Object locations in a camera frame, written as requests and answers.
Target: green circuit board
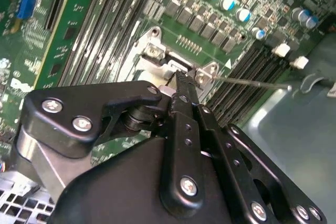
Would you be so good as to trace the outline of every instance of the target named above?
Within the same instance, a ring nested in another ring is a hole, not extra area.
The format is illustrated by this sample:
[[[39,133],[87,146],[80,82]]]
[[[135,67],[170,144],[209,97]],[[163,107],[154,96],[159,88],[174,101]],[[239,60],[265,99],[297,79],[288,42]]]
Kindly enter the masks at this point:
[[[137,63],[136,58],[127,59],[130,45],[124,38],[130,37],[133,43],[153,26],[161,28],[162,43],[170,50],[199,67],[215,61],[220,74],[226,76],[255,42],[251,34],[254,27],[263,29],[267,36],[289,41],[299,55],[307,55],[326,32],[319,25],[335,12],[335,0],[234,0],[231,10],[222,10],[221,0],[36,0],[33,14],[19,19],[15,13],[22,0],[1,1],[6,4],[0,11],[5,8],[4,17],[10,20],[0,19],[3,142],[10,142],[15,135],[29,91],[117,80],[117,69],[124,60]],[[318,17],[315,28],[304,28],[291,18],[297,7]],[[249,21],[237,20],[241,8],[250,11]],[[121,72],[133,69],[127,65]],[[202,102],[206,103],[219,86],[216,83]],[[142,135],[99,146],[95,161],[141,139]]]

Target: white connector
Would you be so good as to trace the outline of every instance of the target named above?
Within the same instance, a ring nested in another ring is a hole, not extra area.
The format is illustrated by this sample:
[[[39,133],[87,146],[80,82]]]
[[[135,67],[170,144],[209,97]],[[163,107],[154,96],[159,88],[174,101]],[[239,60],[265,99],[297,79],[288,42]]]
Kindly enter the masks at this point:
[[[291,62],[290,65],[297,69],[304,69],[308,61],[309,60],[305,56],[300,56],[296,58],[295,61]]]

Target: mounting hole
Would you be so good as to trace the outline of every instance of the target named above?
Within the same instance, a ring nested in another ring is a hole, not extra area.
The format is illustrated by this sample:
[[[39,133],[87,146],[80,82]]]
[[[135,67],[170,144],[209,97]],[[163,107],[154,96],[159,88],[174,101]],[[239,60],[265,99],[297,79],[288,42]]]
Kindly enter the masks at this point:
[[[184,143],[185,143],[185,145],[187,145],[187,146],[192,146],[192,144],[193,144],[193,142],[192,142],[189,138],[186,138],[186,139],[184,140]]]
[[[148,91],[151,92],[152,94],[157,94],[157,92],[158,92],[158,91],[156,90],[156,88],[155,88],[155,87],[152,87],[152,86],[149,86],[147,89],[148,89]]]
[[[237,166],[237,167],[240,165],[240,162],[239,162],[238,160],[236,160],[236,159],[235,159],[235,160],[233,160],[233,163],[234,163],[234,164],[235,164],[235,166]]]
[[[181,95],[180,99],[182,102],[188,102],[188,98],[185,95]]]
[[[152,35],[154,36],[154,37],[156,37],[157,35],[159,35],[159,30],[157,29],[157,28],[154,28],[153,30],[152,30]]]

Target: blue capacitor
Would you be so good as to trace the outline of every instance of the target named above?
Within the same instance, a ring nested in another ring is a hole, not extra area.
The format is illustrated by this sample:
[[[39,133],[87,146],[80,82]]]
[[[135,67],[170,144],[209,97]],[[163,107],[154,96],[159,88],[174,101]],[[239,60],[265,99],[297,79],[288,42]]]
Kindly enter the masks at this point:
[[[310,16],[305,22],[300,22],[300,25],[308,29],[313,29],[318,23],[319,19],[316,16]]]
[[[236,12],[236,18],[240,22],[247,22],[251,18],[251,12],[248,9],[241,8]]]
[[[235,1],[234,0],[220,0],[219,5],[223,10],[231,10],[235,6]]]

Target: chip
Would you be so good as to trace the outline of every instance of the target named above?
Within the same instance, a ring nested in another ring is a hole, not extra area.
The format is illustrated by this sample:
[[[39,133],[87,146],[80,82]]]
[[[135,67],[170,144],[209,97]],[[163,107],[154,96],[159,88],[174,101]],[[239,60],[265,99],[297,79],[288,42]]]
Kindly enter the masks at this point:
[[[223,50],[226,52],[226,53],[229,53],[232,51],[232,49],[235,47],[236,45],[236,41],[232,38],[226,38],[224,40],[224,43],[223,43]]]
[[[192,8],[194,4],[195,4],[195,0],[188,0],[187,3],[185,4],[185,6],[189,7],[189,8]]]
[[[211,40],[211,43],[216,46],[220,46],[224,39],[225,39],[225,35],[221,31],[218,31],[215,37]]]
[[[225,28],[227,27],[227,23],[225,21],[223,21],[219,27],[220,27],[220,29],[222,29],[224,31]]]
[[[287,22],[288,22],[288,20],[287,20],[285,17],[281,17],[281,18],[278,20],[278,25],[279,25],[279,26],[285,26],[285,25],[287,25]]]
[[[177,18],[177,21],[181,23],[182,25],[185,25],[192,15],[193,13],[191,12],[189,8],[184,8],[181,11],[179,17]]]
[[[238,30],[237,30],[236,28],[233,28],[232,31],[230,32],[230,35],[231,35],[232,37],[235,37],[236,34],[237,34],[237,32],[238,32]]]
[[[264,18],[260,18],[256,24],[256,26],[260,29],[265,29],[268,25],[268,22]]]
[[[76,34],[77,28],[76,27],[68,27],[67,31],[64,34],[63,39],[68,40],[72,39],[74,35]]]
[[[197,15],[193,21],[191,22],[189,29],[191,31],[194,31],[195,33],[198,32],[200,30],[200,28],[203,26],[204,21],[202,20],[202,18]]]
[[[51,68],[50,75],[53,76],[57,74],[59,70],[61,69],[61,67],[62,67],[62,64],[60,63],[54,64],[53,67]]]
[[[198,11],[197,11],[197,13],[199,14],[199,15],[203,15],[204,13],[205,13],[205,11],[206,11],[206,8],[205,8],[205,6],[201,6],[199,9],[198,9]]]
[[[168,4],[165,13],[168,16],[175,16],[175,14],[177,13],[177,11],[179,10],[180,7],[180,3],[177,0],[171,0],[171,2]]]
[[[210,37],[212,36],[212,34],[214,34],[215,32],[215,27],[213,24],[206,24],[206,26],[204,27],[202,33],[201,33],[201,36],[206,38],[206,39],[210,39]]]
[[[209,18],[209,22],[214,23],[216,21],[217,17],[218,16],[216,14],[212,13],[210,18]]]
[[[268,9],[267,12],[265,13],[265,17],[269,18],[273,14],[273,11],[271,9]]]
[[[298,30],[298,31],[295,33],[294,36],[295,36],[297,39],[302,39],[303,35],[304,35],[303,31],[302,31],[302,30]]]

